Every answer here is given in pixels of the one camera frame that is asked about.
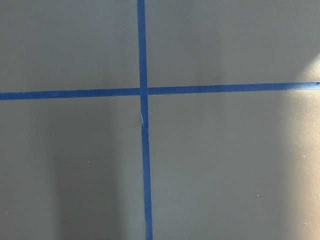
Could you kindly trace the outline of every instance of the blue tape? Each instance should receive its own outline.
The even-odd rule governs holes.
[[[141,107],[141,135],[142,135],[142,166],[144,191],[144,219],[146,240],[153,239],[152,205],[151,205],[151,177],[150,177],[150,149],[149,149],[149,114],[148,114],[148,81],[147,81],[147,45],[145,1],[137,0],[138,38],[139,38],[139,70],[140,70],[140,107]]]
[[[164,86],[164,87],[148,87],[147,92],[145,91],[145,88],[146,86],[144,86],[143,93],[148,95],[320,90],[320,82],[231,84],[231,85],[212,85],[212,86]],[[0,93],[0,101],[1,100],[27,100],[27,99],[68,99],[68,98],[93,98],[93,97],[113,97],[113,96],[114,97],[115,96],[139,96],[141,92],[142,92],[141,88],[3,92],[3,93]]]
[[[67,99],[67,98],[137,96],[137,95],[140,95],[139,88],[63,90],[63,91],[31,91],[31,92],[0,93],[0,100]]]
[[[320,89],[320,82],[290,82],[290,83],[260,83],[260,84],[230,84],[212,86],[166,86],[149,87],[149,95],[166,94],[199,94],[199,93],[230,93],[255,91],[285,91]]]

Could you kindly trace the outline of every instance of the tape strip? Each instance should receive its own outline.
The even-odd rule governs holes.
[[[212,85],[212,86],[148,87],[147,94],[148,95],[168,95],[168,94],[231,93],[231,92],[256,92],[256,91],[317,90],[317,89],[320,90],[320,82],[290,82],[290,83],[231,84],[231,85]],[[141,88],[3,92],[3,93],[0,93],[0,101],[1,100],[27,100],[27,99],[67,99],[67,98],[139,96],[140,93],[141,93]]]
[[[140,95],[139,88],[31,91],[31,92],[0,93],[0,100],[67,99],[67,98],[92,98],[92,97],[112,97],[112,96],[137,96],[137,95]]]
[[[313,90],[313,89],[320,89],[320,82],[150,87],[148,89],[148,93],[149,95],[166,95],[166,94],[230,93],[230,92]]]
[[[152,206],[151,206],[151,177],[149,150],[149,114],[148,114],[148,81],[147,81],[147,46],[145,0],[137,0],[138,38],[139,38],[139,68],[140,68],[140,107],[142,135],[142,166],[144,191],[144,219],[146,240],[153,239]]]

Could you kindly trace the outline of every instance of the gray floor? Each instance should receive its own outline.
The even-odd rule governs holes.
[[[316,0],[146,0],[149,87],[319,81]],[[139,87],[136,0],[0,2],[0,92]],[[0,101],[1,240],[143,240],[139,96]],[[155,240],[319,240],[318,90],[149,96]]]

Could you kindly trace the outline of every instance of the vertical tape strip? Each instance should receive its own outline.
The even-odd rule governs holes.
[[[141,118],[142,118],[141,135],[142,135],[144,219],[145,219],[145,226],[146,226],[146,240],[152,240],[153,231],[152,231],[151,179],[150,179],[145,0],[137,0],[137,10],[138,10],[138,36],[139,36],[140,106],[141,106]]]

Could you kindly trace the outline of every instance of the horizontal tape strip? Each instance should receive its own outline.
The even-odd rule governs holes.
[[[230,84],[230,85],[211,85],[211,86],[165,86],[165,87],[148,87],[148,95],[316,90],[316,89],[320,89],[320,82]],[[0,93],[0,100],[65,99],[65,98],[92,98],[92,97],[139,96],[139,95],[140,95],[140,88],[29,91],[29,92],[3,92],[3,93]]]

